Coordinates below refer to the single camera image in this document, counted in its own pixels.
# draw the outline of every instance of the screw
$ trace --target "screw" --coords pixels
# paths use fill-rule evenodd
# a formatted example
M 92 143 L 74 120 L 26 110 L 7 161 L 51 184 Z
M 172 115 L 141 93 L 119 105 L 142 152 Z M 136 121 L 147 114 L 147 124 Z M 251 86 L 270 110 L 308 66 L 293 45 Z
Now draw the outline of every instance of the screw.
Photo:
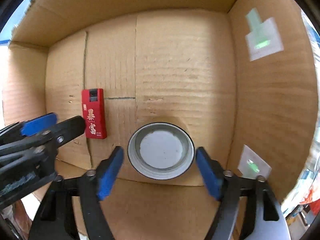
M 59 182 L 59 181 L 62 181 L 63 180 L 63 177 L 61 176 L 61 175 L 58 175 L 55 179 L 54 179 L 54 181 L 56 181 L 56 182 Z
M 44 145 L 40 145 L 35 149 L 35 153 L 43 152 L 44 149 L 45 149 L 45 146 Z
M 63 136 L 59 136 L 59 137 L 57 138 L 58 143 L 62 143 L 63 140 L 64 140 Z
M 44 132 L 42 133 L 42 135 L 47 135 L 47 134 L 50 133 L 50 132 L 51 132 L 50 130 L 44 131 Z
M 96 170 L 88 170 L 86 172 L 86 174 L 87 174 L 88 177 L 94 176 L 94 175 L 96 175 Z
M 259 182 L 266 182 L 266 178 L 263 177 L 263 176 L 261 176 L 261 175 L 259 175 L 259 176 L 257 177 L 257 181 L 259 181 Z
M 233 172 L 230 170 L 225 170 L 223 171 L 223 175 L 226 177 L 232 177 L 233 176 Z

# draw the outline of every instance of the red box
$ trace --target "red box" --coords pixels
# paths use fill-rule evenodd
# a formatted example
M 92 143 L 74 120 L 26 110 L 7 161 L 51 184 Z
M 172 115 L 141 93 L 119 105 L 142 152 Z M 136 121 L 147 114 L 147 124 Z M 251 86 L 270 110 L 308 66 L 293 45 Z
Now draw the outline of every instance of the red box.
M 85 120 L 85 136 L 92 139 L 107 137 L 104 117 L 103 89 L 82 90 L 82 114 Z

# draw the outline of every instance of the cardboard box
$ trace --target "cardboard box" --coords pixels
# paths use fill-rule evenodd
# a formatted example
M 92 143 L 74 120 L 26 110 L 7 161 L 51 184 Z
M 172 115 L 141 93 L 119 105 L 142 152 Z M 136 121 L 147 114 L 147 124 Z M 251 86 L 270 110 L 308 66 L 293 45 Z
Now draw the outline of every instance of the cardboard box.
M 250 61 L 246 15 L 253 8 L 263 22 L 274 18 L 284 50 Z M 56 166 L 66 178 L 96 167 L 116 145 L 126 149 L 138 127 L 162 120 L 234 172 L 248 145 L 271 166 L 269 183 L 281 202 L 315 130 L 313 54 L 293 0 L 33 0 L 3 66 L 6 125 L 48 112 L 59 121 L 81 115 L 81 90 L 104 89 L 108 137 L 80 136 L 63 146 Z M 116 239 L 203 239 L 218 203 L 195 164 L 157 181 L 126 157 L 101 206 Z

